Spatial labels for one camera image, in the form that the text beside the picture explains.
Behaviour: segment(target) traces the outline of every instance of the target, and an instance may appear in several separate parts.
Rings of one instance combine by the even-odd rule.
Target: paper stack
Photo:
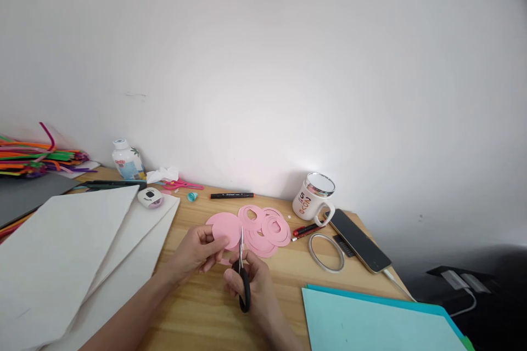
[[[2,350],[78,350],[150,278],[180,200],[55,196],[0,245]]]

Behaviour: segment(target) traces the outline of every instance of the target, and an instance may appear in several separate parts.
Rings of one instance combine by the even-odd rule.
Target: bottle label
[[[124,179],[141,179],[139,171],[134,162],[125,162],[123,160],[115,161],[117,169]]]

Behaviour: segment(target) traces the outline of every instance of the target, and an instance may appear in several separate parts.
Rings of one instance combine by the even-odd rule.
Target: left hand
[[[163,267],[163,271],[177,286],[185,284],[199,267],[200,273],[209,271],[221,260],[228,237],[214,240],[212,225],[190,228],[180,245]]]

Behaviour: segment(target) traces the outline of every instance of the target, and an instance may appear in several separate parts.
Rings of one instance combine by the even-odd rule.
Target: smartphone
[[[355,252],[366,268],[372,273],[378,273],[391,266],[391,260],[370,238],[348,218],[341,209],[335,210],[335,215],[329,223],[344,241]]]

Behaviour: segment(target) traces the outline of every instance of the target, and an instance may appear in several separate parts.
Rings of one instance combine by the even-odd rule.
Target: tissue
[[[169,168],[160,167],[158,170],[147,173],[147,184],[158,181],[177,181],[180,177],[180,172],[175,166]]]

